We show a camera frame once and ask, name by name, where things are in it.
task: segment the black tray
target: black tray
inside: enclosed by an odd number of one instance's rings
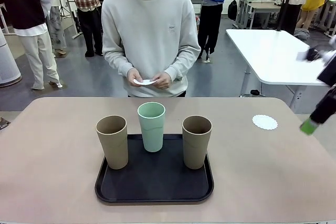
[[[198,170],[184,165],[181,134],[165,134],[156,153],[144,149],[141,134],[129,135],[128,150],[129,162],[123,169],[110,169],[104,158],[95,185],[100,200],[191,204],[207,199],[214,189],[207,155]]]

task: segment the person in black sweater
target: person in black sweater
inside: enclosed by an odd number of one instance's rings
[[[45,23],[52,0],[0,0],[5,3],[14,32],[25,48],[29,65],[34,73],[32,89],[44,89],[43,64],[49,83],[61,88],[51,40]]]

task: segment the black pants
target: black pants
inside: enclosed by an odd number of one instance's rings
[[[84,35],[87,54],[94,55],[92,35],[94,38],[96,52],[102,52],[102,38],[101,38],[101,19],[99,11],[96,9],[88,12],[82,12],[78,9],[78,19],[80,27]]]
[[[280,9],[278,22],[280,22],[281,17],[283,16],[285,5],[283,4]],[[284,21],[280,27],[281,30],[284,30],[290,34],[294,34],[296,23],[300,14],[301,5],[288,5],[287,11],[285,13]]]
[[[222,11],[223,5],[202,6],[198,29],[198,44],[202,50],[200,55],[204,49],[210,50],[210,54],[215,51]]]
[[[186,91],[184,91],[182,94],[180,94],[179,96],[177,96],[177,97],[185,97],[185,95],[187,94],[187,92]]]

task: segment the cup rim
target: cup rim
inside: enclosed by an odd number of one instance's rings
[[[149,117],[147,117],[147,116],[143,116],[143,115],[141,115],[141,114],[139,113],[139,109],[140,109],[140,107],[143,106],[143,105],[149,104],[149,103],[156,103],[156,104],[161,105],[161,106],[163,107],[163,112],[162,112],[162,114],[160,114],[160,115],[158,115],[158,116],[156,116],[156,117],[154,117],[154,118],[149,118]],[[156,118],[159,118],[159,117],[161,117],[165,112],[166,112],[166,107],[165,107],[163,104],[159,103],[159,102],[145,102],[145,103],[143,103],[142,105],[140,105],[140,106],[138,107],[138,115],[141,116],[142,118],[145,118],[145,119],[156,119]]]
[[[124,126],[121,130],[119,130],[119,131],[117,131],[117,132],[114,132],[114,133],[102,133],[102,132],[100,132],[100,131],[97,129],[97,125],[98,125],[98,123],[99,123],[100,121],[104,120],[105,118],[110,118],[110,117],[112,117],[112,116],[117,116],[117,117],[119,117],[119,118],[124,119],[124,121],[125,121],[125,126]],[[126,121],[126,119],[125,119],[124,117],[122,117],[122,116],[120,116],[120,115],[107,115],[107,116],[101,118],[101,119],[96,123],[96,131],[99,132],[99,134],[101,134],[101,135],[105,135],[105,136],[111,136],[111,135],[118,134],[118,133],[122,132],[126,127],[127,127],[127,121]]]
[[[196,133],[192,133],[192,132],[188,131],[188,130],[184,127],[184,121],[187,120],[188,118],[192,118],[193,116],[199,116],[199,117],[201,117],[201,118],[204,118],[204,119],[208,120],[209,123],[211,124],[211,128],[210,128],[210,130],[208,130],[208,131],[205,132],[205,133],[201,133],[201,134],[196,134]],[[190,133],[190,134],[193,134],[193,135],[197,135],[197,136],[203,136],[203,135],[208,134],[208,133],[212,130],[212,127],[213,127],[213,126],[212,126],[212,122],[211,122],[208,118],[206,118],[205,116],[202,116],[202,115],[190,115],[190,116],[186,117],[186,118],[182,121],[182,129],[184,129],[187,133]]]

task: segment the black bag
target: black bag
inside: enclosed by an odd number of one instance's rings
[[[229,19],[236,20],[237,11],[237,2],[236,0],[233,0],[231,4],[229,4],[229,8],[227,10],[227,16],[229,17]]]

